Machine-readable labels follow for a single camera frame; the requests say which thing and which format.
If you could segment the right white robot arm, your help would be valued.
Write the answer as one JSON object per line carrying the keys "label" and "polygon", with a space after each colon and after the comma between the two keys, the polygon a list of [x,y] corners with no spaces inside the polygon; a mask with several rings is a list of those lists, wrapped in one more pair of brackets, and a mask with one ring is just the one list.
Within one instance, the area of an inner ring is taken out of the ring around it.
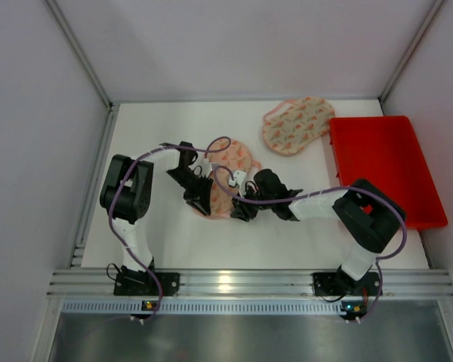
{"label": "right white robot arm", "polygon": [[234,171],[227,185],[237,188],[231,217],[242,221],[254,219],[260,210],[271,210],[289,222],[307,219],[335,219],[353,237],[355,244],[338,269],[337,277],[360,281],[380,259],[398,231],[402,243],[407,239],[405,211],[366,179],[351,186],[338,186],[304,194],[289,189],[271,169],[264,169],[246,179],[246,172]]}

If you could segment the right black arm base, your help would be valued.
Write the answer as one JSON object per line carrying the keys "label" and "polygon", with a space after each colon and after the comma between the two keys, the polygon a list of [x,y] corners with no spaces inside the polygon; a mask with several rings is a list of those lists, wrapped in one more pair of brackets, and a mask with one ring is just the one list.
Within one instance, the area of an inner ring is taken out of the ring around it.
{"label": "right black arm base", "polygon": [[381,292],[381,280],[374,271],[354,280],[339,268],[337,271],[314,273],[313,287],[315,296],[376,296]]}

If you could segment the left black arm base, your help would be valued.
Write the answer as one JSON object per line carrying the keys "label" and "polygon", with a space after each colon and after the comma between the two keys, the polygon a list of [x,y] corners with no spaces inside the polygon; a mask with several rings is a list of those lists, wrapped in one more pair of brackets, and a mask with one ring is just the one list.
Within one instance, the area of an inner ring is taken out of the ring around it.
{"label": "left black arm base", "polygon": [[125,266],[110,263],[106,276],[113,281],[114,296],[173,296],[180,287],[180,274],[176,272],[133,271]]}

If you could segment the floral mesh laundry bag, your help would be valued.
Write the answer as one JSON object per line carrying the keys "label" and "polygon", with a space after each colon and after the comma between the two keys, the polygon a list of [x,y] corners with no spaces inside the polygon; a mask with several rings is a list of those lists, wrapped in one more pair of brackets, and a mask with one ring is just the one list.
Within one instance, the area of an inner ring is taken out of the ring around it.
{"label": "floral mesh laundry bag", "polygon": [[296,155],[327,134],[335,116],[334,107],[321,97],[284,100],[263,117],[263,141],[279,155]]}

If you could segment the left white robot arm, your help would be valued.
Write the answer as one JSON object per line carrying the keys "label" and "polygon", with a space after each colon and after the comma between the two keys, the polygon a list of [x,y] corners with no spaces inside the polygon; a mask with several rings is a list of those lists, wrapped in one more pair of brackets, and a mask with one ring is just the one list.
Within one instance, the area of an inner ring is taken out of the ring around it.
{"label": "left white robot arm", "polygon": [[203,216],[211,214],[213,180],[190,168],[199,152],[191,143],[163,143],[137,158],[112,157],[100,193],[100,206],[107,213],[111,232],[122,245],[123,272],[153,274],[154,257],[138,229],[149,209],[155,176],[168,174],[183,188],[187,205]]}

